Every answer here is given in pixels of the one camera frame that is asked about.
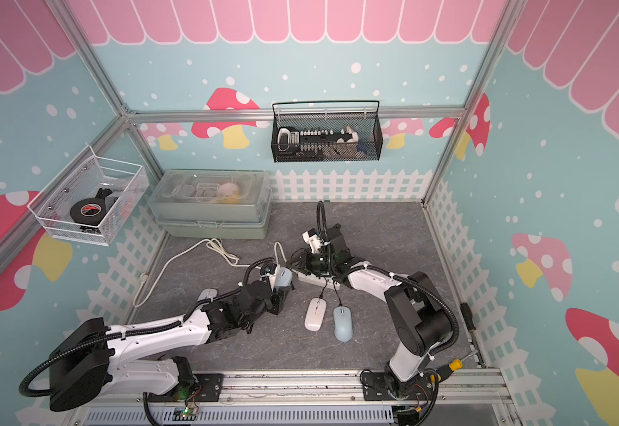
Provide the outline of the lilac wireless mouse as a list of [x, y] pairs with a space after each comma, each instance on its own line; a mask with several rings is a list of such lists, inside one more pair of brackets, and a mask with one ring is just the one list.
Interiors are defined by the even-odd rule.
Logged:
[[218, 296], [217, 289], [204, 289], [199, 295], [199, 302], [210, 303]]

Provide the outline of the light blue wireless mouse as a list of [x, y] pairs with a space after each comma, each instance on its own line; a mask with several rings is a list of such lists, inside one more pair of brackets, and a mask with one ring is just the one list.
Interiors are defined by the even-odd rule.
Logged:
[[275, 282], [274, 289], [281, 291], [291, 286], [293, 280], [293, 273], [282, 266], [278, 266], [274, 274]]

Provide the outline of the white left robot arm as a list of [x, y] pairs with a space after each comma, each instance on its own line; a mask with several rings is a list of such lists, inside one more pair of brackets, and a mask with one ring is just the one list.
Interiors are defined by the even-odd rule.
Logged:
[[142, 324], [85, 321], [21, 381], [27, 398], [46, 397], [52, 412], [79, 408], [99, 396], [153, 394], [183, 399], [198, 389], [189, 360], [169, 351], [250, 333], [263, 314], [279, 314], [292, 284], [263, 277], [199, 301], [184, 315]]

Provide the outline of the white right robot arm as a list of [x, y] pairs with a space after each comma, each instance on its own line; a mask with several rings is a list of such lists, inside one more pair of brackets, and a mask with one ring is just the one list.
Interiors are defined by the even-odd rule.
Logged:
[[392, 273], [352, 255], [339, 225], [313, 228], [302, 239], [308, 247], [292, 255], [292, 269], [363, 291], [387, 305], [399, 346], [385, 367], [384, 381], [393, 396], [405, 396], [437, 353], [457, 342], [460, 325], [453, 309], [426, 273]]

